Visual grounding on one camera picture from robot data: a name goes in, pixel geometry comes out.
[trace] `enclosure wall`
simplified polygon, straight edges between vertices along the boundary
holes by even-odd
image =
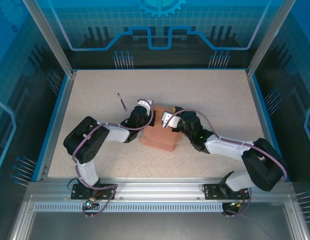
[[[39,0],[75,69],[246,68],[281,0]]]
[[[255,74],[294,188],[310,190],[310,0],[295,2]]]
[[[0,1],[0,240],[10,236],[63,78],[23,2]]]

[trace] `aluminum frame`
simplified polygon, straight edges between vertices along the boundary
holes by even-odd
[[[249,66],[248,66],[248,76],[252,77],[255,73],[257,67],[259,66],[261,60],[266,54],[269,46],[276,37],[281,25],[285,21],[290,9],[293,7],[295,0],[283,0],[283,3],[279,7],[273,21],[271,22],[263,40],[261,41],[255,55],[253,56]]]
[[[223,200],[205,200],[201,191],[203,184],[218,183],[221,178],[103,178],[103,183],[119,185],[112,203],[221,203]],[[68,179],[52,182],[31,182],[27,188],[10,240],[25,240],[31,227],[36,203],[84,203],[71,200],[67,189]],[[294,189],[290,182],[277,184],[271,192],[252,189],[252,203],[285,203],[287,220],[292,236],[297,240],[310,240]]]
[[[36,0],[23,0],[23,2],[26,5],[29,13],[33,17],[34,21],[36,22],[39,30],[43,34],[49,47],[53,51],[62,69],[64,70],[67,76],[71,77],[73,73],[73,69],[64,51],[62,50],[53,30],[51,29],[47,19],[45,18],[44,13],[41,11],[40,7],[38,6]]]

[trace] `blue trim edge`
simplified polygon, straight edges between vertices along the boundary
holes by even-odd
[[[58,94],[58,97],[57,97],[55,108],[54,108],[53,114],[51,115],[49,126],[48,126],[48,129],[47,129],[47,132],[46,132],[46,136],[45,136],[45,139],[44,139],[44,142],[43,142],[43,146],[41,148],[41,151],[40,151],[40,154],[39,154],[39,157],[38,157],[38,161],[37,161],[37,164],[36,164],[36,168],[35,168],[33,177],[31,179],[32,182],[36,182],[36,179],[37,179],[37,177],[39,175],[39,172],[40,172],[41,165],[43,164],[44,155],[45,155],[45,152],[47,150],[48,141],[49,141],[52,129],[53,129],[53,125],[54,125],[55,120],[56,120],[56,116],[57,116],[57,112],[58,112],[58,109],[59,109],[59,106],[60,106],[61,98],[62,98],[64,90],[65,90],[65,86],[66,86],[66,83],[67,83],[67,78],[68,78],[68,76],[65,75],[65,77],[63,79],[63,83],[62,83],[62,85],[60,87],[60,91],[59,91],[59,94]]]
[[[257,78],[256,78],[255,74],[253,74],[252,79],[253,79],[253,82],[254,82],[254,85],[255,85],[255,88],[256,88],[256,91],[257,91],[257,95],[258,95],[258,98],[259,98],[259,101],[260,101],[261,108],[263,110],[263,114],[265,116],[266,124],[267,124],[268,130],[269,130],[269,134],[270,134],[271,140],[273,142],[273,146],[274,146],[275,150],[279,153],[279,155],[282,156],[281,152],[280,152],[280,149],[279,149],[279,145],[278,145],[276,136],[275,136],[275,133],[274,133],[273,126],[272,126],[272,124],[270,122],[270,118],[269,118],[269,115],[268,115],[268,112],[267,112],[267,108],[266,108],[266,105],[265,105],[265,102],[264,102],[264,98],[263,98],[263,96],[261,94],[261,90],[259,88],[259,84],[257,82]],[[289,182],[289,181],[290,180],[289,180],[289,176],[288,176],[288,173],[287,173],[287,179],[286,179],[285,182]]]

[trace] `circuit pattern graphic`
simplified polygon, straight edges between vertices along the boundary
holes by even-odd
[[[24,6],[22,0],[0,0],[0,8],[14,25],[17,25],[23,18]]]
[[[310,117],[310,108],[306,112],[305,122],[304,122],[304,129],[310,142],[310,130],[308,128],[309,117]]]
[[[250,49],[250,47],[253,44],[253,41],[255,40],[255,37],[257,35],[257,32],[259,31],[259,28],[262,25],[262,22],[267,14],[267,11],[270,7],[270,4],[273,0],[269,0],[267,5],[265,6],[261,16],[258,16],[258,23],[256,25],[256,28],[253,30],[252,36],[250,39],[248,39],[248,44],[245,46],[214,46],[214,44],[202,33],[202,31],[198,31],[198,30],[193,30],[191,28],[190,25],[173,25],[169,28],[168,30],[168,42],[167,45],[164,44],[164,46],[154,46],[153,45],[153,41],[152,41],[152,33],[151,33],[151,29],[147,26],[147,25],[142,25],[142,23],[140,23],[140,25],[138,24],[137,26],[135,26],[136,22],[131,23],[132,26],[127,27],[127,29],[124,29],[124,31],[121,30],[116,30],[118,31],[117,35],[115,35],[114,37],[111,37],[110,41],[108,42],[108,44],[104,47],[74,47],[71,43],[71,39],[69,38],[69,36],[66,33],[66,29],[64,28],[61,19],[59,18],[59,16],[56,13],[56,10],[52,4],[51,0],[47,0],[49,5],[50,5],[50,9],[52,11],[52,14],[54,15],[54,18],[57,21],[57,24],[59,25],[59,28],[61,30],[61,33],[67,43],[67,45],[69,46],[69,48],[72,51],[76,51],[76,52],[82,52],[82,51],[107,51],[121,36],[133,36],[134,32],[133,31],[140,31],[140,30],[144,30],[147,32],[147,38],[148,38],[148,47],[151,50],[168,50],[171,48],[172,46],[172,38],[173,38],[173,34],[172,32],[174,30],[186,30],[187,31],[187,35],[197,35],[200,39],[202,39],[212,50],[235,50],[235,51],[245,51]],[[149,2],[150,0],[136,0],[139,3],[145,3],[145,1]]]
[[[145,14],[161,18],[163,15],[168,17],[169,14],[175,14],[175,11],[180,10],[186,0],[135,0],[135,3]]]

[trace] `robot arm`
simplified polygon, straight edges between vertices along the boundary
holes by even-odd
[[[138,105],[132,110],[130,117],[124,120],[120,124],[121,126],[135,129],[144,126],[150,120],[151,106],[142,100],[137,103]],[[153,121],[150,123],[151,126],[153,126],[154,121],[155,117],[153,117]],[[83,119],[64,140],[64,147],[67,149],[68,154],[72,155],[87,134],[98,125],[99,123],[91,116]],[[139,131],[127,130],[115,125],[106,125],[98,128],[76,154],[76,159],[79,162],[78,170],[83,180],[90,186],[99,185],[99,177],[93,158],[104,142],[129,143],[137,137]]]
[[[175,107],[175,109],[176,111],[182,110],[180,107]],[[173,113],[167,111],[163,114],[163,127],[166,127],[168,120],[172,116]],[[259,138],[255,142],[242,141],[242,145],[233,143],[238,142],[234,139],[223,137],[224,140],[221,140],[212,131],[203,128],[199,117],[194,111],[184,111],[174,116],[168,123],[168,126],[173,128],[172,131],[174,132],[182,132],[199,152],[220,154],[244,162],[246,170],[232,171],[219,183],[220,191],[226,197],[231,192],[237,192],[250,187],[258,187],[264,191],[270,191],[283,176],[283,172],[277,164],[267,156],[247,146],[254,145],[264,150],[285,166],[277,151],[263,138]]]

